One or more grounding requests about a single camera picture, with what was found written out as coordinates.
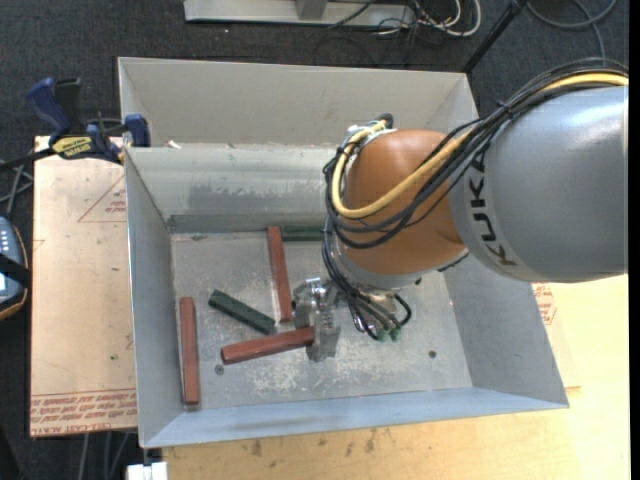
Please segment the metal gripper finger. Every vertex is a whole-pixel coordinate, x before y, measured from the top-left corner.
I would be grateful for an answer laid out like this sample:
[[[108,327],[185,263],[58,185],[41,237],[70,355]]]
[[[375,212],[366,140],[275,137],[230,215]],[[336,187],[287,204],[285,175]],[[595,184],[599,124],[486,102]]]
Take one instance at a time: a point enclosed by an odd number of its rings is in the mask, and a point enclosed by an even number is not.
[[[340,333],[341,328],[339,326],[324,328],[316,325],[313,329],[313,341],[306,347],[307,357],[314,362],[334,358]]]
[[[314,322],[313,288],[309,283],[293,291],[293,321],[297,329],[311,327]]]

